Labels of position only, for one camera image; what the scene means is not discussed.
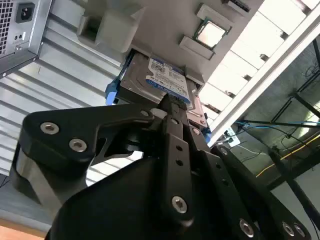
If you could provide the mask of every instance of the black metal bracket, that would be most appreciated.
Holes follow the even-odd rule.
[[[300,240],[286,230],[294,223],[310,239],[239,160],[210,152],[181,102],[166,96],[158,110],[165,114],[128,104],[25,118],[11,174],[29,182],[53,212],[46,240]],[[142,159],[86,187],[90,165],[135,150],[144,152]]]
[[[307,229],[271,194],[255,176],[224,146],[211,150],[225,163],[240,197],[266,239],[310,238]]]
[[[316,207],[313,205],[298,183],[292,178],[291,173],[287,170],[283,162],[281,162],[280,157],[272,150],[270,151],[269,156],[274,162],[278,171],[284,177],[285,181],[288,183],[295,196],[298,198],[306,214],[314,222],[316,227],[320,229],[320,214]]]

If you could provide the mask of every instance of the hard drive label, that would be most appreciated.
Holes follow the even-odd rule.
[[[190,103],[186,78],[178,69],[154,58],[150,58],[148,68],[153,73],[146,76],[148,84]]]

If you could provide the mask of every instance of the bolt head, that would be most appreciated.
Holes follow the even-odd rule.
[[[286,222],[282,222],[282,227],[284,229],[284,231],[290,235],[291,237],[293,237],[295,235],[295,232],[293,231],[293,229],[286,223]]]
[[[146,116],[146,117],[149,117],[149,113],[145,110],[141,110],[140,113],[143,115],[143,116]]]
[[[305,232],[302,230],[302,228],[297,225],[296,223],[294,224],[295,230],[304,238],[306,236]]]
[[[174,124],[179,124],[179,122],[177,120],[175,120],[174,118],[171,118],[171,122]]]
[[[87,144],[85,141],[75,138],[69,142],[69,147],[78,153],[82,153],[87,149]]]
[[[223,148],[223,147],[220,147],[220,151],[224,154],[224,155],[228,155],[228,151]]]
[[[198,129],[198,128],[192,128],[192,131],[195,133],[195,134],[197,134],[197,135],[200,135],[200,130]]]
[[[45,134],[49,134],[49,135],[54,135],[59,132],[58,125],[53,122],[49,122],[49,121],[42,123],[40,125],[40,129]]]
[[[254,237],[255,232],[254,232],[253,228],[251,227],[251,225],[249,223],[247,223],[246,220],[240,219],[239,226],[240,226],[240,229],[242,230],[242,232],[245,235],[247,235],[249,238]]]
[[[174,209],[180,214],[185,214],[188,210],[186,201],[180,196],[174,196],[171,203]]]

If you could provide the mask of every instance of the cable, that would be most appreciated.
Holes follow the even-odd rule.
[[[241,145],[235,145],[235,147],[239,147],[239,148],[242,148],[242,149],[245,149],[245,150],[247,150],[248,152],[250,152],[250,153],[252,153],[252,154],[260,154],[260,155],[268,155],[268,154],[266,154],[266,153],[264,153],[264,152],[256,152],[256,151],[251,151],[250,149],[248,149],[248,148],[246,148],[246,147],[244,147],[244,146],[241,146]]]
[[[245,133],[246,131],[248,131],[248,130],[250,130],[250,129],[252,129],[253,127],[249,127],[249,128],[247,128],[247,129],[245,129],[245,130],[243,130],[243,131],[240,131],[240,132],[238,132],[238,133],[236,133],[236,134],[234,134],[234,135],[227,135],[228,137],[234,137],[234,136],[238,136],[239,134],[243,134],[243,133]]]
[[[6,179],[7,179],[7,176],[4,177],[4,179],[3,179],[3,181],[2,181],[2,183],[1,183],[1,185],[0,185],[0,188],[3,186],[3,184],[4,184],[4,182],[5,182]]]
[[[289,153],[291,153],[291,151],[284,145],[284,140],[285,140],[285,138],[286,138],[286,136],[284,136],[283,138],[282,138],[282,140],[281,140],[281,144],[282,144],[282,146],[284,146],[284,148],[285,149],[287,149],[288,150],[288,152]],[[292,172],[292,164],[293,164],[293,160],[291,159],[290,160],[290,172]]]
[[[289,154],[285,155],[284,157],[282,157],[280,160],[285,159],[287,157],[289,157],[290,155],[300,151],[301,149],[305,148],[308,144],[310,144],[311,142],[313,142],[314,140],[316,140],[317,138],[320,137],[320,134],[316,137],[314,137],[313,139],[311,139],[310,141],[308,141],[307,143],[303,143],[304,145],[302,145],[301,147],[299,147],[298,149],[290,152]],[[266,170],[268,170],[269,168],[272,168],[275,164],[271,164],[270,166],[267,166],[265,169],[263,169],[261,172],[259,172],[255,177],[259,177],[261,174],[263,174]]]
[[[244,144],[246,142],[248,142],[248,141],[241,141],[238,145],[234,145],[234,146],[230,147],[229,150],[233,149],[236,146],[240,146],[241,144]]]
[[[3,188],[8,182],[10,182],[10,180],[8,180],[8,181],[6,181],[4,184],[2,184],[2,185],[0,186],[0,189]]]
[[[258,152],[256,155],[254,155],[254,156],[251,156],[251,157],[249,157],[249,158],[247,158],[247,157],[245,157],[244,159],[242,159],[240,162],[243,164],[244,162],[246,162],[246,161],[248,161],[248,160],[251,160],[251,159],[254,159],[254,158],[256,158],[256,157],[258,157],[260,154],[262,154],[263,152],[261,151],[261,152]]]
[[[244,125],[244,126],[250,126],[252,128],[255,128],[255,129],[269,129],[269,128],[271,129],[271,128],[279,127],[279,125],[252,126],[248,122],[241,122],[241,121],[235,121],[235,123],[241,124],[241,125]],[[286,123],[287,124],[320,124],[320,121],[289,121],[289,122],[286,122]]]
[[[320,131],[317,131],[315,132],[314,134],[312,134],[311,136],[309,136],[306,140],[303,140],[303,142],[306,142],[308,141],[309,139],[312,139],[315,135],[319,134]],[[296,145],[293,145],[293,146],[290,146],[286,149],[280,149],[280,151],[286,151],[286,150],[289,150],[289,149],[294,149],[295,147],[299,146],[301,143],[297,143]]]
[[[307,146],[307,145],[306,145],[303,141],[301,141],[300,139],[296,138],[295,136],[290,135],[289,133],[287,133],[287,132],[285,132],[285,131],[283,131],[283,130],[281,130],[281,129],[275,128],[275,127],[273,127],[273,126],[270,126],[270,128],[271,128],[271,129],[274,129],[274,130],[277,130],[277,131],[279,131],[279,132],[282,132],[283,134],[285,134],[285,135],[287,135],[287,136],[290,136],[291,138],[297,140],[298,142],[300,142],[300,143],[303,144],[304,146]]]
[[[314,228],[314,230],[315,230],[315,234],[316,234],[318,240],[320,240],[319,234],[318,234],[318,230],[317,230],[317,228],[316,228],[316,225],[315,225],[314,221],[312,221],[312,219],[311,219],[310,217],[309,217],[309,219],[310,219],[310,221],[311,221],[311,223],[312,223],[312,225],[313,225],[313,228]]]

